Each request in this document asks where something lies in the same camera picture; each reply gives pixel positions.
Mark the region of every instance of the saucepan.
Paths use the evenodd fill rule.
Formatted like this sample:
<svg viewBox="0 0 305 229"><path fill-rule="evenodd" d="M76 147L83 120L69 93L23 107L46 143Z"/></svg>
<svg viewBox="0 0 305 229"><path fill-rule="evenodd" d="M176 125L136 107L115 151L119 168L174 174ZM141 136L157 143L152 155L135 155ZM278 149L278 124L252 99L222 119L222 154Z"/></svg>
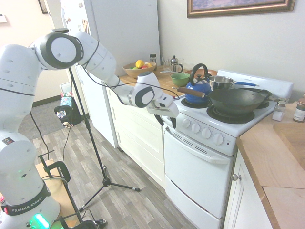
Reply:
<svg viewBox="0 0 305 229"><path fill-rule="evenodd" d="M239 85L248 85L248 86L253 86L256 87L258 85L254 83L248 83L248 82L235 82L233 79L230 77L226 76L210 76L209 77L209 84L211 86L211 90L216 90L216 89L229 89L233 84L239 84Z"/></svg>
<svg viewBox="0 0 305 229"><path fill-rule="evenodd" d="M219 112L232 116L246 115L264 101L259 93L232 88L211 91L209 97Z"/></svg>

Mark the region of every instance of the lemon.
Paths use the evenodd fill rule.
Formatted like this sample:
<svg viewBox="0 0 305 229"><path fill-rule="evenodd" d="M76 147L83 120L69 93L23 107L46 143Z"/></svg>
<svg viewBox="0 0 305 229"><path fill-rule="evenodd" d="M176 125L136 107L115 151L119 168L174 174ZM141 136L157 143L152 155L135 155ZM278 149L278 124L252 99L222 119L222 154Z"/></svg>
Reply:
<svg viewBox="0 0 305 229"><path fill-rule="evenodd" d="M135 66L137 68L142 68L142 66L144 65L144 62L142 60L138 60L136 63L135 63Z"/></svg>
<svg viewBox="0 0 305 229"><path fill-rule="evenodd" d="M148 68L150 68L152 66L151 63L146 63L145 66L147 66Z"/></svg>

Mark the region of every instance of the blue handle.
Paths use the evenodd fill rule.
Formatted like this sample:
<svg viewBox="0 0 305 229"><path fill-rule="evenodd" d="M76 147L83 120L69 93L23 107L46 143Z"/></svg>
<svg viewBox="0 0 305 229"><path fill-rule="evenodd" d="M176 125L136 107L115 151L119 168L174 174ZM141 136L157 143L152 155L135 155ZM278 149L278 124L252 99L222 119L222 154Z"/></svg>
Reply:
<svg viewBox="0 0 305 229"><path fill-rule="evenodd" d="M235 82L234 84L236 84L236 85L248 85L248 86L252 86L252 87L256 87L257 86L257 84L248 83L248 82Z"/></svg>

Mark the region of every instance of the baseboard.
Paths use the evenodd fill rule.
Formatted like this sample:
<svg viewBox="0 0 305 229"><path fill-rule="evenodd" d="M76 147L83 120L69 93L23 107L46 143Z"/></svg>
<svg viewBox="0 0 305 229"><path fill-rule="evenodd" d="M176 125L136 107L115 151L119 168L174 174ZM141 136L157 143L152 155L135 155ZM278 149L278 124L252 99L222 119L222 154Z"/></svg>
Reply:
<svg viewBox="0 0 305 229"><path fill-rule="evenodd" d="M33 106L32 107L36 107L36 106L52 103L52 102L55 102L55 101L58 101L58 106L59 106L59 101L60 100L61 100L61 95L57 95L57 96L54 96L54 97L51 97L51 98L47 98L47 99L43 99L43 100L39 100L39 101L33 102Z"/></svg>

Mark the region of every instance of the blue kettle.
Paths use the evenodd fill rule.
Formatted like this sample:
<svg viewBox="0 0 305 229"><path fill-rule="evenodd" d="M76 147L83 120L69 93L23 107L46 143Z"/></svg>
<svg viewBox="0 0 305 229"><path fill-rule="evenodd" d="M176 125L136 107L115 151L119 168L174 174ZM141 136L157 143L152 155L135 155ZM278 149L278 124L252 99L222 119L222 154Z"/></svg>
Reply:
<svg viewBox="0 0 305 229"><path fill-rule="evenodd" d="M194 75L196 74L197 70L203 67L204 69L204 76L203 78L200 78L201 75L197 75L197 78L194 81ZM186 85L187 89L199 91L205 93L205 95L209 95L209 93L212 91L211 87L209 85L209 78L208 78L208 69L203 63L197 64L191 72L190 75L190 81ZM209 98L205 96L204 98L194 96L191 94L185 94L185 99L187 102L192 103L192 104L203 104L208 102Z"/></svg>

